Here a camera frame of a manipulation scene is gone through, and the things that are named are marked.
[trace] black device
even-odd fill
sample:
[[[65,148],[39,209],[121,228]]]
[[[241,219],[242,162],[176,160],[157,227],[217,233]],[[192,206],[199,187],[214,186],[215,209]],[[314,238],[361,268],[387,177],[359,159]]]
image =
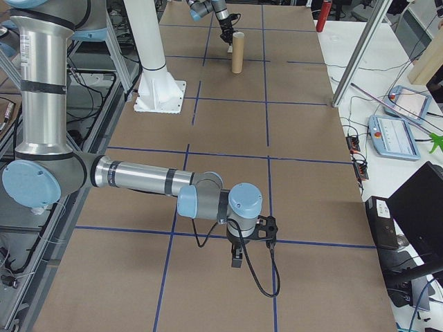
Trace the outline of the black device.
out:
[[[423,164],[386,201],[391,215],[424,264],[385,275],[388,287],[432,274],[443,285],[443,168]]]
[[[371,196],[366,202],[366,216],[377,248],[397,250],[397,233],[395,232],[394,219],[390,215],[386,199]]]

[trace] red cylinder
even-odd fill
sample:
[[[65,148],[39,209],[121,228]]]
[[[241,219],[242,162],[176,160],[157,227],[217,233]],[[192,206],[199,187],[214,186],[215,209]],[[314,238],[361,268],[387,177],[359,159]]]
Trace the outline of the red cylinder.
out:
[[[324,0],[321,6],[320,16],[318,17],[316,30],[318,33],[323,31],[329,12],[331,11],[332,1]]]

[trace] robotic arm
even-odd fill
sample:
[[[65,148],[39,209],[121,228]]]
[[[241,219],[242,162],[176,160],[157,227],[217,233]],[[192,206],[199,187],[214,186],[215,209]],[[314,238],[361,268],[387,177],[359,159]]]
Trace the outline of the robotic arm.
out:
[[[14,8],[10,16],[20,30],[21,40],[23,142],[15,150],[18,160],[10,163],[2,175],[3,186],[16,202],[35,208],[55,203],[84,187],[122,187],[177,197],[181,216],[227,224],[233,266],[239,267],[248,241],[274,245],[275,219],[260,216],[262,194],[252,184],[240,183],[226,190],[221,178],[212,172],[198,174],[115,161],[73,151],[67,145],[67,40],[74,34],[102,38],[106,30],[105,0],[6,2]],[[216,11],[217,17],[226,17],[224,8]]]
[[[186,0],[190,7],[191,17],[194,21],[200,20],[210,12],[214,11],[221,28],[220,37],[225,43],[233,43],[233,21],[240,18],[240,14],[229,14],[225,0]]]

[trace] black band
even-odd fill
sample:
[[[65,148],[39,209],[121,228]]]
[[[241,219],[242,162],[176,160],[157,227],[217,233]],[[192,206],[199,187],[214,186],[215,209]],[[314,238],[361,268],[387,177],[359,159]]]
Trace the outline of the black band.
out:
[[[30,19],[38,19],[40,21],[47,21],[47,22],[51,22],[54,24],[57,24],[58,26],[63,26],[65,28],[68,28],[72,31],[75,30],[75,24],[67,21],[65,19],[60,19],[59,17],[53,16],[53,15],[48,15],[48,14],[44,14],[43,12],[35,12],[33,10],[28,10],[28,9],[16,9],[13,8],[10,11],[10,16],[25,16],[25,17],[29,17]]]
[[[121,164],[121,161],[113,161],[111,166],[109,166],[108,170],[108,184],[111,187],[118,187],[116,184],[116,170],[117,167]]]
[[[143,67],[143,69],[145,69],[145,70],[147,70],[147,71],[159,71],[160,69],[163,69],[163,68],[165,68],[165,67],[166,67],[166,62],[165,62],[164,65],[162,65],[162,67],[157,68],[157,69],[148,69],[148,68],[146,68],[146,67]]]
[[[15,156],[18,157],[19,159],[31,160],[31,161],[65,160],[72,158],[73,155],[74,155],[73,152],[69,152],[67,154],[23,154],[18,151],[15,152]]]
[[[88,171],[86,170],[86,165],[84,164],[83,160],[81,159],[81,157],[79,155],[74,154],[73,157],[78,160],[78,162],[81,164],[82,169],[83,169],[83,183],[80,186],[80,188],[83,188],[84,184],[86,183],[86,179],[88,177]]]
[[[165,195],[172,196],[172,182],[174,181],[175,168],[169,168],[165,180]]]
[[[89,16],[91,16],[91,0],[87,0],[86,12],[82,18],[82,21],[75,26],[75,29],[77,30],[78,28],[81,28],[88,21]]]
[[[31,82],[21,80],[20,89],[27,92],[54,93],[56,95],[66,95],[66,85],[57,85],[41,82]]]
[[[219,196],[219,209],[217,212],[217,221],[218,223],[227,223],[228,216],[228,197],[229,190],[222,189],[220,190]]]
[[[105,155],[104,154],[101,154],[101,155],[99,155],[99,156],[97,156],[97,158],[96,159],[94,159],[94,162],[92,163],[92,165],[91,165],[91,171],[89,172],[90,173],[90,178],[91,178],[91,183],[92,183],[92,185],[94,186],[94,187],[98,187],[97,186],[97,183],[96,183],[96,170],[97,170],[97,165],[98,165],[98,163],[100,162],[100,160],[104,157]]]

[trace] floor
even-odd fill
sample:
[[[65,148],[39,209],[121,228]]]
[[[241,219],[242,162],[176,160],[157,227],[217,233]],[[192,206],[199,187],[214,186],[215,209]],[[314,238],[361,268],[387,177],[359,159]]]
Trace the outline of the floor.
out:
[[[243,13],[243,72],[230,72],[213,16],[194,23],[169,3],[161,34],[169,71],[188,83],[182,112],[127,104],[108,154],[256,184],[280,229],[281,294],[230,267],[223,227],[199,249],[174,199],[94,188],[34,331],[394,331],[309,9],[228,8]],[[248,250],[275,290],[265,245]]]

